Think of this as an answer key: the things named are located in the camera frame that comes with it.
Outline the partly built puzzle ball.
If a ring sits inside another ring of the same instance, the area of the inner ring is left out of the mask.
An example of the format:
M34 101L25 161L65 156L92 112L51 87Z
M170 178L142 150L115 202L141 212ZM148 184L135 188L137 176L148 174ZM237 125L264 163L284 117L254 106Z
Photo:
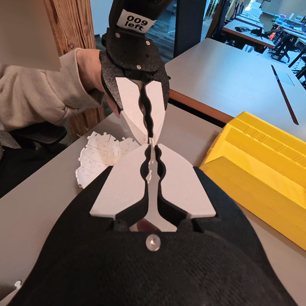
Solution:
M107 167L113 166L120 158L134 151L140 144L132 138L122 138L93 132L87 137L87 144L80 152L80 166L75 175L78 186L85 189Z

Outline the dark office chair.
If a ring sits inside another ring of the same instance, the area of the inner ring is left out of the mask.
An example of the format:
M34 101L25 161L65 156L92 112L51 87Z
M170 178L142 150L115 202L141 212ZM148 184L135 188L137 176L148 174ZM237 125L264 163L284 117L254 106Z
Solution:
M200 42L206 2L178 0L173 58Z

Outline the person's black trousers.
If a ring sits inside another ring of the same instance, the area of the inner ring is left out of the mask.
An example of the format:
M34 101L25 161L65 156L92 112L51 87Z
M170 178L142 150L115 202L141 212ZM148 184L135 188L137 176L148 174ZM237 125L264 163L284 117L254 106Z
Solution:
M0 196L6 195L65 148L61 143L52 147L51 151L42 147L15 149L1 145Z

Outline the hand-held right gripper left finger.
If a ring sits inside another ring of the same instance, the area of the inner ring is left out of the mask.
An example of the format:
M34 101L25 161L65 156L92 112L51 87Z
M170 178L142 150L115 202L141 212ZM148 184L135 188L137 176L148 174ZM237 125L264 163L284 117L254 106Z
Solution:
M151 153L151 145L144 144L115 163L90 210L91 216L124 220L127 226L146 216Z

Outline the black chair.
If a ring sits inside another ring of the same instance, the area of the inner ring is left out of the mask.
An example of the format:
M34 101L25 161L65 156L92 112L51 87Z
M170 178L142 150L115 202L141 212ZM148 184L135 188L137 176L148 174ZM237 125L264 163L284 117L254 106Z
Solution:
M49 122L15 129L10 131L9 134L20 148L14 149L2 146L1 154L4 151L11 151L16 154L33 155L42 152L43 155L51 155L62 152L67 148L67 145L61 143L67 135L67 129Z

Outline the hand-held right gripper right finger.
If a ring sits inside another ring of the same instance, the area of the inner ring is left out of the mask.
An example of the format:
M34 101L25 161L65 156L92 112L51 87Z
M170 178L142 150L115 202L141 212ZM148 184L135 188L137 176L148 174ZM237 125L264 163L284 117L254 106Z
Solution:
M174 226L182 220L210 218L216 211L193 165L163 144L155 145L159 176L157 208Z

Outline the grey background work table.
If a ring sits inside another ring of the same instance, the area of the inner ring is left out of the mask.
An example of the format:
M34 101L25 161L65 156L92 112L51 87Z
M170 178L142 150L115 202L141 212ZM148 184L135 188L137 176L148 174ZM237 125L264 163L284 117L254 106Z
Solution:
M289 52L298 49L298 39L305 39L305 32L282 22L274 22L271 30L275 33L273 42L276 44L271 51L271 57L279 62L283 62L283 59L287 58L287 63L289 63Z
M273 49L275 44L263 36L261 27L252 26L244 22L233 20L223 26L222 31L228 36L233 36L232 40L237 39L240 44L261 46Z

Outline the wood-edged grey table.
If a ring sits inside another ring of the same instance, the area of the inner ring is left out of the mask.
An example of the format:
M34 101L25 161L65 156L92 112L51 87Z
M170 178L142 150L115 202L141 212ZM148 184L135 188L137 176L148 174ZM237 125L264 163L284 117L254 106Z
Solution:
M165 64L170 98L228 123L242 112L306 137L306 93L291 69L212 39Z

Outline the person's right hand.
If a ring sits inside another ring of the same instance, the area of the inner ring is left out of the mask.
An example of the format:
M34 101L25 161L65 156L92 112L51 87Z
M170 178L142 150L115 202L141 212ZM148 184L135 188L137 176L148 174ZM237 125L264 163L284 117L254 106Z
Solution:
M160 229L150 223L146 218L141 219L136 223L138 232L158 232Z

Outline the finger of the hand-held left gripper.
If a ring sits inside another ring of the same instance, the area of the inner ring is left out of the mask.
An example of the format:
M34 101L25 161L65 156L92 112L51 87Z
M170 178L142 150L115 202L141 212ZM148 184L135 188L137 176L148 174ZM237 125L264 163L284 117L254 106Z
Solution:
M116 77L122 111L120 117L125 120L134 139L140 144L148 143L148 131L144 124L144 115L140 110L140 89L137 83L125 77Z
M143 88L144 122L148 137L158 141L164 119L165 106L162 85L160 82L151 81Z

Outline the wooden pillar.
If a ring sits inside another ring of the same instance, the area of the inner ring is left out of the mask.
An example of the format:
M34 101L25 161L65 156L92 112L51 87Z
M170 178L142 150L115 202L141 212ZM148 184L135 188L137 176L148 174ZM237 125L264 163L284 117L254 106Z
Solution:
M89 0L44 0L59 56L75 48L95 49ZM88 109L68 121L68 131L79 139L105 118L104 108Z

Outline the curved jigsaw puzzle piece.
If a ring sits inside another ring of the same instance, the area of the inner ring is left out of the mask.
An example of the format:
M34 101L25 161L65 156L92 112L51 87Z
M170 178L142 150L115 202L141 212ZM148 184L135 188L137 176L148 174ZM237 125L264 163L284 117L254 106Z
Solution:
M148 175L146 177L146 180L147 180L147 183L149 184L152 178L152 170L153 170L153 165L155 162L155 142L152 137L148 138L148 144L150 146L151 153L150 153L150 160L148 163Z
M18 291L22 287L21 283L22 283L21 280L19 280L14 284L15 289L0 301L1 306L6 306L10 303L10 301L13 299L13 297L18 293Z

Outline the yellow plastic bin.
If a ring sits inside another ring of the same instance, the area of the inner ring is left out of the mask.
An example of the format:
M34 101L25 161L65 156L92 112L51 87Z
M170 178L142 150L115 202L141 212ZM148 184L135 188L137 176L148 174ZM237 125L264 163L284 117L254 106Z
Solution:
M306 143L243 112L200 169L233 200L306 249Z

